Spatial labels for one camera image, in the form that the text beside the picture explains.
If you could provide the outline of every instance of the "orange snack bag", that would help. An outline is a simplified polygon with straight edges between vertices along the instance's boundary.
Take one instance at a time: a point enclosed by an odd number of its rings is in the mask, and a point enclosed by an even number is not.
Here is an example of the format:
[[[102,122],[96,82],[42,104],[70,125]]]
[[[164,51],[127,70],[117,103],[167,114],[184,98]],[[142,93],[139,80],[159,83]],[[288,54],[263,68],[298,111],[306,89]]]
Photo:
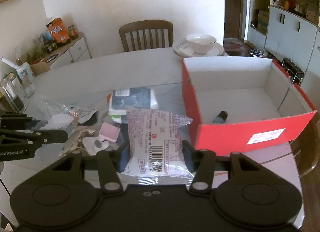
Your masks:
[[[51,23],[47,24],[47,28],[58,46],[70,42],[68,31],[66,30],[61,18],[54,19]]]

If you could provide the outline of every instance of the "brown door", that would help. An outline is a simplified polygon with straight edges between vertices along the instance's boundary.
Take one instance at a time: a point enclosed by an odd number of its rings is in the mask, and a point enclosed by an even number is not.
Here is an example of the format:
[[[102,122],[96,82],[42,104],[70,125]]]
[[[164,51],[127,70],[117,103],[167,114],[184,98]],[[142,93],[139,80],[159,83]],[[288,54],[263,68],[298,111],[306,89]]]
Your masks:
[[[224,37],[239,38],[242,20],[242,0],[225,0]]]

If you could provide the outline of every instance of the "pink sponge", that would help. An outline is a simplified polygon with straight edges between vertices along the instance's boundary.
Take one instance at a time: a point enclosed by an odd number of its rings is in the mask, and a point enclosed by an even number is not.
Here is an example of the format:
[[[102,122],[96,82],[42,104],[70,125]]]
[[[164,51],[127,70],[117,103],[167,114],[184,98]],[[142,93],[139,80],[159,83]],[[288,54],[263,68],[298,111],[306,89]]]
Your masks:
[[[120,128],[108,123],[103,123],[99,131],[99,136],[106,140],[115,143],[118,139]]]

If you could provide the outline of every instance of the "barcode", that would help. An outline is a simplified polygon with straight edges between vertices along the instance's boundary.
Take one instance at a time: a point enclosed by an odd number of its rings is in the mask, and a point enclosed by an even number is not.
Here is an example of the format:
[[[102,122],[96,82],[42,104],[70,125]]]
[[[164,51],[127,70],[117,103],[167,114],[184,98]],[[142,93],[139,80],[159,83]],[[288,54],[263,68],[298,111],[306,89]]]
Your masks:
[[[151,145],[150,171],[162,172],[163,170],[163,146]]]

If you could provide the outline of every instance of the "dining table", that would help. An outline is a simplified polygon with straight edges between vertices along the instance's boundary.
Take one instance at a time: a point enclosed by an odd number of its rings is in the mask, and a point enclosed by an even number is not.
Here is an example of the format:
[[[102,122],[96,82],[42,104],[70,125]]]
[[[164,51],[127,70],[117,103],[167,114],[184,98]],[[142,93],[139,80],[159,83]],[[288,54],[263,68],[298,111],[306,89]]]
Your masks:
[[[26,101],[26,114],[45,120],[44,114],[38,108],[38,101],[45,96],[66,106],[76,104],[97,109],[97,123],[91,128],[98,130],[103,122],[111,121],[106,99],[108,94],[113,90],[148,87],[155,91],[159,109],[184,115],[186,112],[181,90],[182,61],[172,48],[147,49],[93,58],[50,70],[37,76],[33,82],[36,89],[33,97]],[[73,128],[71,126],[67,128],[69,134]],[[188,127],[181,128],[180,133],[182,140],[190,141]],[[5,162],[0,178],[9,193],[17,185],[57,161],[63,147],[64,144],[45,144],[36,151],[32,159]],[[299,173],[289,143],[244,154],[292,183],[302,193]],[[96,171],[86,171],[85,179],[95,187],[100,186]],[[142,183],[141,180],[126,175],[121,175],[120,179],[124,185]],[[212,188],[217,188],[227,179],[226,171],[216,171]],[[143,182],[185,183],[189,186],[191,180],[182,177],[153,177]],[[9,194],[0,184],[0,212],[17,226],[18,222],[9,200]],[[295,227],[301,227],[303,219],[302,206],[294,222]]]

